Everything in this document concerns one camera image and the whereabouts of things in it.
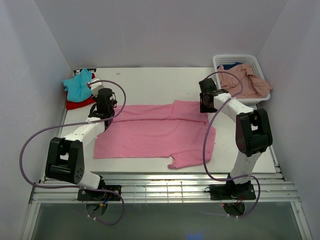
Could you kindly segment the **pink t shirt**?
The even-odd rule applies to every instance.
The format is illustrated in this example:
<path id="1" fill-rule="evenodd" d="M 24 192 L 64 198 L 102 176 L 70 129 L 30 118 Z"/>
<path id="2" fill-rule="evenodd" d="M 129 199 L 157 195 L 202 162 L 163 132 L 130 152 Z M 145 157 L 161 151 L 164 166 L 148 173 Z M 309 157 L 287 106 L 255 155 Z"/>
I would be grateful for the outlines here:
<path id="1" fill-rule="evenodd" d="M 94 144 L 95 159 L 172 158 L 177 170 L 210 162 L 216 130 L 198 101 L 127 105 Z"/>

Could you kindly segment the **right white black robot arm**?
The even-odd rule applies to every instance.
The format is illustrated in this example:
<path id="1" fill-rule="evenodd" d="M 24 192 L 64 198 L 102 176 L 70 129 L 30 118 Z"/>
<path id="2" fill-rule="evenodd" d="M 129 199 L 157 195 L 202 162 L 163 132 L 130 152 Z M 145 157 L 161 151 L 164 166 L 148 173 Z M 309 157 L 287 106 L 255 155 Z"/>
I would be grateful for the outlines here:
<path id="1" fill-rule="evenodd" d="M 235 123 L 235 143 L 238 148 L 233 169 L 222 184 L 213 184 L 214 195 L 237 199 L 251 187 L 251 175 L 258 158 L 272 145 L 273 137 L 268 113 L 264 109 L 253 109 L 234 98 L 228 91 L 217 89 L 211 78 L 200 81 L 200 112 L 215 118 L 223 112 Z"/>

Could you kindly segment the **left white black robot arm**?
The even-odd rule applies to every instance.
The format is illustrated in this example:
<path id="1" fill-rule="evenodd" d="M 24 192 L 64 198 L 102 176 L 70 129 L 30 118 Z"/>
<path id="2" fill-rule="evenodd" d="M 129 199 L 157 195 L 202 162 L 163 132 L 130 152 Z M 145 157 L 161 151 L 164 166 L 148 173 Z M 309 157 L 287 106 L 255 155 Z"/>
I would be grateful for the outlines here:
<path id="1" fill-rule="evenodd" d="M 101 176 L 85 170 L 84 148 L 111 125 L 116 106 L 116 97 L 110 88 L 98 90 L 88 123 L 50 141 L 45 176 L 84 187 L 95 200 L 102 199 L 106 195 L 104 181 Z"/>

